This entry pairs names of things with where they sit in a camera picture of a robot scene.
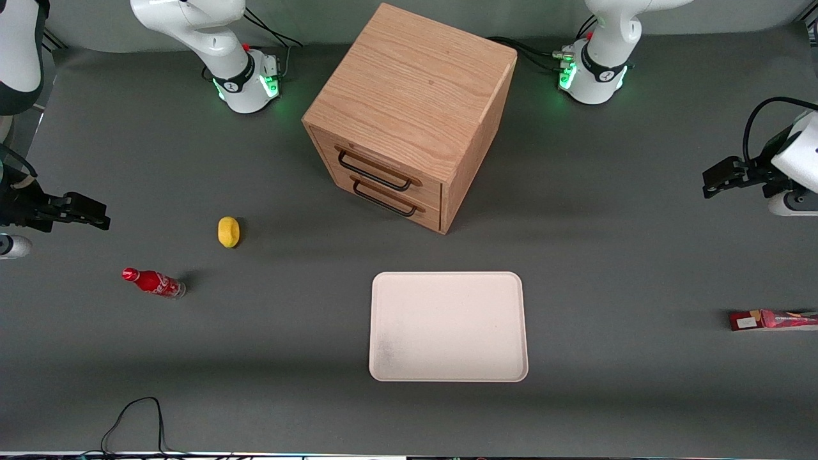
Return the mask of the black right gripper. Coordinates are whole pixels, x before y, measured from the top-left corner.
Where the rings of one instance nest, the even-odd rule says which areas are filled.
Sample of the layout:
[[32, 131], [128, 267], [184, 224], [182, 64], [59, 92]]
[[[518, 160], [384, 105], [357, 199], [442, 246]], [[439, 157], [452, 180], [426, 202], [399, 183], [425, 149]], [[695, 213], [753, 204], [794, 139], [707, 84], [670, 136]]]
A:
[[[58, 211], [50, 213], [52, 206]], [[52, 196], [43, 191], [35, 178], [3, 178], [1, 225], [52, 232], [53, 222], [84, 224], [108, 231], [111, 219], [106, 206], [78, 192]]]

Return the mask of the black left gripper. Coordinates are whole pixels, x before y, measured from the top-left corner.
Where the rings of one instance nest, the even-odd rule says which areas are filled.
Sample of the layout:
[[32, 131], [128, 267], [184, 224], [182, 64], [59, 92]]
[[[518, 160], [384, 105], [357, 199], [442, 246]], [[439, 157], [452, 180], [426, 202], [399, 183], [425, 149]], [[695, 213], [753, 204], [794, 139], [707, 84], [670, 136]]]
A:
[[794, 181], [772, 165], [771, 161], [751, 159], [746, 163], [731, 155], [703, 172], [703, 195], [706, 200], [733, 188], [762, 186], [765, 198], [792, 192]]

